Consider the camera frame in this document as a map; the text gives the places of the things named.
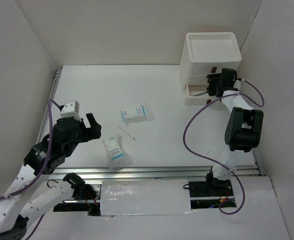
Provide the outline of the white drawer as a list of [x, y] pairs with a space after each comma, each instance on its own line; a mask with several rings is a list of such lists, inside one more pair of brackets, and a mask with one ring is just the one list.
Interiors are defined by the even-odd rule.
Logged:
[[207, 85], [187, 85], [184, 90], [183, 103], [186, 106], [205, 106], [217, 99], [215, 95], [211, 96], [207, 92]]
[[186, 85], [206, 85], [209, 80], [207, 75], [187, 75], [187, 74], [180, 74], [179, 79], [183, 84], [186, 84]]

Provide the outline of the cotton pad packet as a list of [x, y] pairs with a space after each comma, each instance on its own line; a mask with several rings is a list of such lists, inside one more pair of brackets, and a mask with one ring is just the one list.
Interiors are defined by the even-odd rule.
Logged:
[[141, 123], [153, 121], [154, 114], [149, 104], [139, 104], [134, 107], [120, 110], [123, 123], [127, 126], [131, 123]]
[[113, 135], [102, 140], [107, 151], [108, 167], [113, 171], [119, 171], [131, 165], [131, 156], [122, 148], [122, 136]]

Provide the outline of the houndstooth eyeliner pen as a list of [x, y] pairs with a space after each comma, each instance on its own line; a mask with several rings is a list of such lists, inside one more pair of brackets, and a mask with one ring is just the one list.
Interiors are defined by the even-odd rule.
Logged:
[[199, 97], [199, 96], [206, 95], [206, 94], [208, 94], [207, 91], [195, 94], [195, 95], [193, 95], [193, 97]]

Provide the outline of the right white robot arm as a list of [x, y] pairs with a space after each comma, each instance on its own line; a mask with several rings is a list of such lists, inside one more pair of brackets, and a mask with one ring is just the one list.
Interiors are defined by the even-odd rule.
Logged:
[[221, 73], [209, 74], [207, 78], [208, 94], [221, 98], [221, 103], [230, 112], [224, 134], [226, 148], [219, 163], [206, 175], [204, 184], [205, 192], [215, 196], [230, 193], [232, 171], [246, 153], [259, 145], [264, 113], [251, 107], [235, 87], [236, 82], [241, 81], [235, 69], [223, 68]]

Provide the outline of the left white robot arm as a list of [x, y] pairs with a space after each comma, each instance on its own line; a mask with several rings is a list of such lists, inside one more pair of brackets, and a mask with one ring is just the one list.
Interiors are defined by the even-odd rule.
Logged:
[[78, 144], [101, 137], [101, 125], [92, 113], [82, 118], [62, 117], [49, 122], [49, 134], [35, 144], [11, 186], [0, 197], [0, 240], [21, 240], [27, 229], [58, 203], [96, 197], [95, 190], [76, 173], [68, 173], [44, 195], [32, 200], [38, 187], [48, 180], [57, 167], [70, 157]]

